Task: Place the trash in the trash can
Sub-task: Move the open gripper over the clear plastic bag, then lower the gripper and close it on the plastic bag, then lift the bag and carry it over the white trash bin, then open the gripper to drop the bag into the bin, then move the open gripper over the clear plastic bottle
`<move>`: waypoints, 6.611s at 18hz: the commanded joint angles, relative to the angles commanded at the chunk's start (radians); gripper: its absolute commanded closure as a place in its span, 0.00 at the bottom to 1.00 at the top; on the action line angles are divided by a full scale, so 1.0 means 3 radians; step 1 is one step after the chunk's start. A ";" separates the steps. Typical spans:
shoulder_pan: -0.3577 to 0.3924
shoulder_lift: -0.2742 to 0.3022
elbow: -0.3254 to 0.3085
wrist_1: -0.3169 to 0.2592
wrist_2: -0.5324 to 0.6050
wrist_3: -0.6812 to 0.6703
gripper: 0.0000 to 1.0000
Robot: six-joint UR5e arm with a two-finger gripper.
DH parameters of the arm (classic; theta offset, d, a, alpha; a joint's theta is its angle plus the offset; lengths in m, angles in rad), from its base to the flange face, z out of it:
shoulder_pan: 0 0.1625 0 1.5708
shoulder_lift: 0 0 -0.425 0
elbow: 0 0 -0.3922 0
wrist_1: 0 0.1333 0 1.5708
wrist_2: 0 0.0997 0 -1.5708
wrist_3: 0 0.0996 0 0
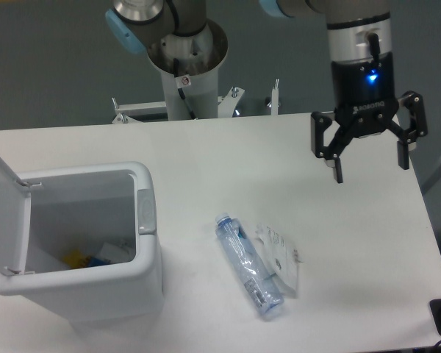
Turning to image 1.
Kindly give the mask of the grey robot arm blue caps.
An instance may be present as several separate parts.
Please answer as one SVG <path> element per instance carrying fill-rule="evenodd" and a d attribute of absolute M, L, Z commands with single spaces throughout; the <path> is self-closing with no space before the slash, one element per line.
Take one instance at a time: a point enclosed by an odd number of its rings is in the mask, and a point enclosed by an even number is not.
<path fill-rule="evenodd" d="M 340 155 L 355 138 L 392 132 L 398 164 L 427 134 L 423 97 L 395 94 L 390 6 L 387 1 L 263 1 L 274 17 L 319 13 L 326 19 L 335 108 L 311 114 L 311 149 L 342 182 Z M 222 28 L 204 1 L 114 1 L 108 27 L 134 54 L 146 53 L 160 72 L 168 118 L 198 120 L 232 115 L 218 97 L 218 71 L 228 52 Z"/>

